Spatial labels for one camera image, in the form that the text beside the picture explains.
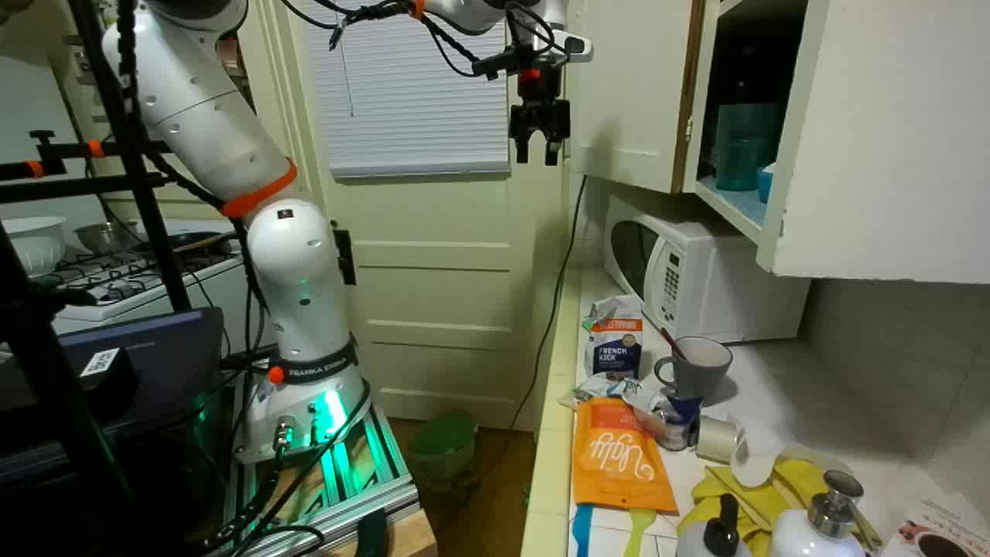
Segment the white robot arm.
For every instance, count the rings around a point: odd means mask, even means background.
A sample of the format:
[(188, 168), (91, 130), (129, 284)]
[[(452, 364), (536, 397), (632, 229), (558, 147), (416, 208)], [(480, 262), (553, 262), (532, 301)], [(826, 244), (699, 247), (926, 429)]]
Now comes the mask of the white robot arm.
[[(558, 72), (574, 39), (567, 0), (316, 0), (340, 34), (360, 23), (409, 14), (456, 46), (498, 24), (509, 46), (472, 65), (484, 77)], [(249, 0), (142, 0), (103, 34), (118, 84), (133, 95), (144, 132), (160, 139), (207, 204), (243, 229), (243, 269), (268, 309), (275, 353), (250, 393), (234, 458), (264, 464), (313, 454), (365, 416), (371, 388), (360, 370), (344, 313), (340, 249), (316, 201), (296, 187), (296, 163), (278, 153), (216, 42), (249, 17)]]

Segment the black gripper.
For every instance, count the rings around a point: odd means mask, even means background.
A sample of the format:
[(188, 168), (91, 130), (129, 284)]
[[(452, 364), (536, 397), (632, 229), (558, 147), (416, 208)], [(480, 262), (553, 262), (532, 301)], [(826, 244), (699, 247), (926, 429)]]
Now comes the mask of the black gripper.
[(568, 135), (568, 103), (560, 95), (558, 67), (524, 67), (517, 77), (520, 103), (509, 109), (509, 139), (517, 163), (529, 163), (529, 135), (540, 132), (543, 163), (558, 168), (558, 141)]

